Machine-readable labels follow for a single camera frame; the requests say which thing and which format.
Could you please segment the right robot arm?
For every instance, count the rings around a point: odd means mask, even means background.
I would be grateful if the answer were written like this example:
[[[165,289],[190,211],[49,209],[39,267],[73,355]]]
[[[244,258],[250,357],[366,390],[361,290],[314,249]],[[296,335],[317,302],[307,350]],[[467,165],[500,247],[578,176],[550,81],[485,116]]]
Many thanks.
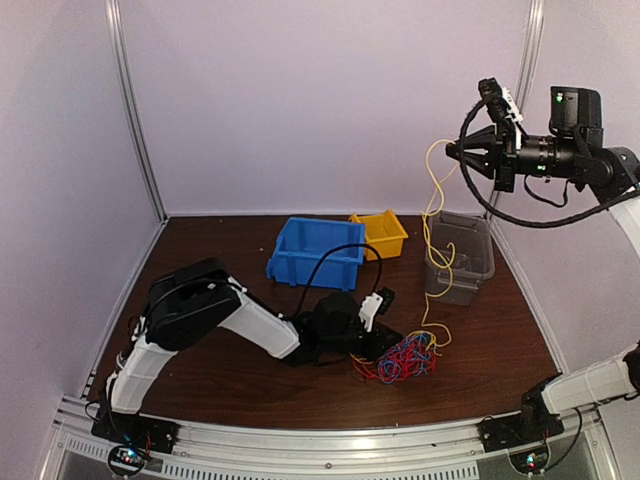
[[[546,136],[530,135],[510,92],[496,79],[478,83],[479,100],[466,115],[459,137],[446,148],[458,161],[467,188],[493,216],[529,229],[555,229],[608,212],[632,247],[639,246],[639,159],[625,147],[603,145],[601,96],[592,89],[553,86]],[[470,173],[511,193],[516,178],[561,179],[578,191],[589,189],[597,204],[553,221],[530,221],[499,210],[482,196]],[[522,397],[512,430],[530,442],[569,410],[639,395],[639,347],[569,375],[545,380]]]

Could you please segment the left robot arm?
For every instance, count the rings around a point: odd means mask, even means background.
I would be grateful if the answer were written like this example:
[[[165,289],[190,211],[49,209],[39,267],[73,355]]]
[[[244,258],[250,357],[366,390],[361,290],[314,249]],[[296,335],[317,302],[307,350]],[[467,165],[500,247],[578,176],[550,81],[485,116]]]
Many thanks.
[[[298,367],[325,353],[377,361],[403,339],[378,322],[395,294],[382,288],[357,301],[346,292],[321,298],[309,312],[276,313],[231,276],[217,258],[207,258],[156,280],[128,344],[100,391],[99,415],[123,444],[144,433],[139,413],[144,397],[165,365],[217,328],[261,347]]]

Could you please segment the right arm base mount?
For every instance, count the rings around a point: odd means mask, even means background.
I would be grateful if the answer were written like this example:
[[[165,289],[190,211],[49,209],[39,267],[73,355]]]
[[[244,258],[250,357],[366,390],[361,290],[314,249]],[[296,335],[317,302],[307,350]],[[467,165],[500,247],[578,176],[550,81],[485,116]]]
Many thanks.
[[[564,432],[560,415],[551,413],[543,401],[546,385],[542,382],[523,394],[518,413],[487,416],[478,423],[479,438],[487,453],[541,442]]]

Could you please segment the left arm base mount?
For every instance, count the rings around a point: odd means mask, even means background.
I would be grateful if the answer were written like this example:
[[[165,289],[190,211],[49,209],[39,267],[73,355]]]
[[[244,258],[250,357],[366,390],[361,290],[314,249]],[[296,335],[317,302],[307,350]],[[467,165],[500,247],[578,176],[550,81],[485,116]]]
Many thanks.
[[[176,443],[179,426],[140,414],[116,413],[108,403],[106,394],[99,399],[96,419],[91,434],[113,443],[143,450],[171,454]]]

